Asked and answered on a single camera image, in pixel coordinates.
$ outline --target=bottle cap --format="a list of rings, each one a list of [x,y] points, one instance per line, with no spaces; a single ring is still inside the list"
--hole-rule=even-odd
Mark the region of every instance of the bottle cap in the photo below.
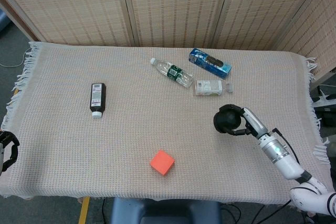
[[[151,59],[151,64],[154,65],[155,61],[156,61],[156,59],[155,59],[155,58],[152,58],[152,59]]]
[[[94,112],[92,113],[92,117],[93,117],[93,118],[101,118],[102,115],[103,115],[103,114],[102,114],[101,112],[99,112],[99,111],[94,111]]]

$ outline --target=woven tablecloth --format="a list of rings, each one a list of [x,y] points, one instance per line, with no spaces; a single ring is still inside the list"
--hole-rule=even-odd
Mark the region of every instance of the woven tablecloth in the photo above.
[[[195,97],[150,65],[156,57],[218,80],[188,61],[191,48],[31,47],[2,125],[20,141],[17,162],[0,177],[2,195],[286,202],[297,183],[282,178],[258,141],[215,130],[213,116],[228,103],[280,129],[301,165],[332,189],[330,165],[313,153],[323,156],[323,146],[300,55],[204,49],[233,65],[225,82],[234,92]],[[89,109],[95,82],[107,87],[101,119]],[[175,159],[165,176],[149,164],[158,150]]]

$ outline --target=bottle label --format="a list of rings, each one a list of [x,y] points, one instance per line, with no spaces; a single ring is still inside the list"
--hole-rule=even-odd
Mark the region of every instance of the bottle label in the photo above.
[[[172,65],[172,66],[170,67],[170,69],[168,70],[167,76],[168,76],[170,79],[176,81],[177,78],[181,75],[181,74],[180,74],[181,71],[182,71],[181,68],[179,68],[179,67],[177,67],[177,66],[175,66],[175,65]]]
[[[91,107],[101,106],[101,84],[92,85]]]
[[[201,80],[195,84],[195,95],[221,95],[222,91],[221,81]]]

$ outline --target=orange cube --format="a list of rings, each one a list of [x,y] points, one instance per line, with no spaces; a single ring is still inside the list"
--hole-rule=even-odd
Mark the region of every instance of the orange cube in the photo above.
[[[163,150],[159,150],[152,159],[151,166],[164,176],[173,166],[174,162],[175,160],[171,156]]]

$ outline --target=barcode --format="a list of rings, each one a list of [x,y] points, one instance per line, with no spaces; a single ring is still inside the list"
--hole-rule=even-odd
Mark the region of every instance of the barcode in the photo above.
[[[171,70],[169,70],[169,73],[170,73],[172,76],[175,76],[177,72],[176,72],[174,69],[171,69]]]

